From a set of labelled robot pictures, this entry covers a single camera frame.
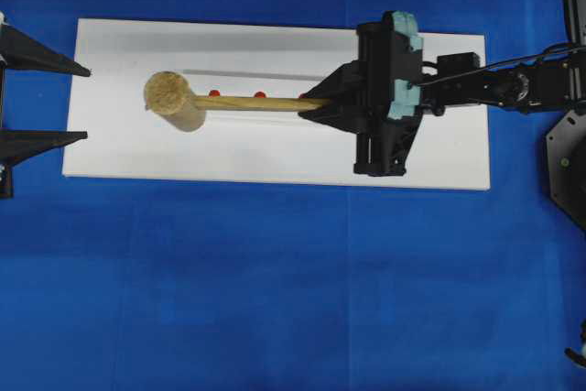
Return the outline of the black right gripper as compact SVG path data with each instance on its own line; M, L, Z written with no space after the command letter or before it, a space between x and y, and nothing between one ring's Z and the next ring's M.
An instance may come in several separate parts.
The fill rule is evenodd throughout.
M401 120L387 118L392 100L390 64L392 23L387 11L378 22L357 28L358 60L342 64L309 91L307 99L338 99L360 89L358 104L326 104L298 115L312 123L355 134L353 171L370 177L406 174L407 158L422 122L420 105L416 115Z

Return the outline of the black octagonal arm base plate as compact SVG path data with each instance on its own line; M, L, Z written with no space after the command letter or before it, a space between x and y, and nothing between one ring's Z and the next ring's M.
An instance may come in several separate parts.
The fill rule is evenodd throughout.
M550 199L585 230L585 115L567 112L546 134Z

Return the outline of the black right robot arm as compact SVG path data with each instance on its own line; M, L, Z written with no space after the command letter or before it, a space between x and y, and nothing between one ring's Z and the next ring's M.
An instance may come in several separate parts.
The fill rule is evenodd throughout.
M300 117L356 136L353 171L403 176L424 114L485 104L521 114L585 110L585 48L561 43L543 52L481 66L474 52L423 59L415 17L388 11L356 29L358 56L305 93L322 100Z

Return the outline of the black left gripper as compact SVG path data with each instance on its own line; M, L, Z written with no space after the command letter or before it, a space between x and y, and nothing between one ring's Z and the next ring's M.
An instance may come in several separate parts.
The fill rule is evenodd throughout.
M88 138L83 131L8 130L4 126L6 71L46 71L90 77L91 71L18 29L1 24L1 198L14 197L13 166Z

